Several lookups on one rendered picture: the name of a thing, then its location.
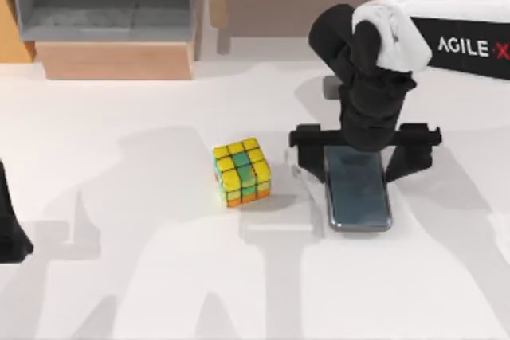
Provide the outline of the pale grey rounded box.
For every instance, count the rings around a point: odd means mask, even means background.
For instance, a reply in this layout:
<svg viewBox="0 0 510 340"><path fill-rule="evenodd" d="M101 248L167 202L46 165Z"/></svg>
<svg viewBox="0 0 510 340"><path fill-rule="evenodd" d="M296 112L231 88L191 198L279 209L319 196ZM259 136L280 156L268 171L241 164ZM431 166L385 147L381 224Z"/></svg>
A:
<svg viewBox="0 0 510 340"><path fill-rule="evenodd" d="M342 84L342 81L339 80L336 76L325 76L322 83L324 98L326 100L339 100L339 88Z"/></svg>

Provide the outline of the dark smartphone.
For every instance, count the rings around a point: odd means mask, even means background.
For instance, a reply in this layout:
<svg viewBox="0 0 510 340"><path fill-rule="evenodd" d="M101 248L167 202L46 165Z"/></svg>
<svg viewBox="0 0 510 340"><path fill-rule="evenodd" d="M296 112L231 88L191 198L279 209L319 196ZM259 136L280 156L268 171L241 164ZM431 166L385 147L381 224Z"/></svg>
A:
<svg viewBox="0 0 510 340"><path fill-rule="evenodd" d="M340 232L385 232L392 226L379 153L348 146L324 148L330 226Z"/></svg>

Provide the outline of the yellow and green puzzle cube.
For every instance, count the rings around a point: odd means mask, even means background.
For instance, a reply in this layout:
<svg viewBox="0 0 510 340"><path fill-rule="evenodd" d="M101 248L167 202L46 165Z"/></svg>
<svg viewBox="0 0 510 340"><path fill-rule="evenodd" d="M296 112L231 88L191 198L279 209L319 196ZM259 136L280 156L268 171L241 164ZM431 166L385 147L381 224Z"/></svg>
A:
<svg viewBox="0 0 510 340"><path fill-rule="evenodd" d="M229 208L268 197L272 173L254 137L215 147L214 176L222 199Z"/></svg>

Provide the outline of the pale wooden drawer front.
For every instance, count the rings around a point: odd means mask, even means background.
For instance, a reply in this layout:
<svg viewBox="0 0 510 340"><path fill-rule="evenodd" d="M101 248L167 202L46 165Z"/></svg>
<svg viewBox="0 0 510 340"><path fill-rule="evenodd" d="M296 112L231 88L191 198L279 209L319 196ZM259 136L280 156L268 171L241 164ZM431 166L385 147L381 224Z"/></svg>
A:
<svg viewBox="0 0 510 340"><path fill-rule="evenodd" d="M194 42L38 41L50 80L190 80Z"/></svg>

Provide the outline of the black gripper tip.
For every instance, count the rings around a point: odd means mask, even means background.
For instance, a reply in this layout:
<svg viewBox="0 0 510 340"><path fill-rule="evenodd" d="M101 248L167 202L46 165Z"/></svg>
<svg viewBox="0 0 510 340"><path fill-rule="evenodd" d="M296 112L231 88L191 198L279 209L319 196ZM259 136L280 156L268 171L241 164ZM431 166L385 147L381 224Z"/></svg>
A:
<svg viewBox="0 0 510 340"><path fill-rule="evenodd" d="M14 212L5 168L0 160L0 264L19 264L33 250L33 243Z"/></svg>

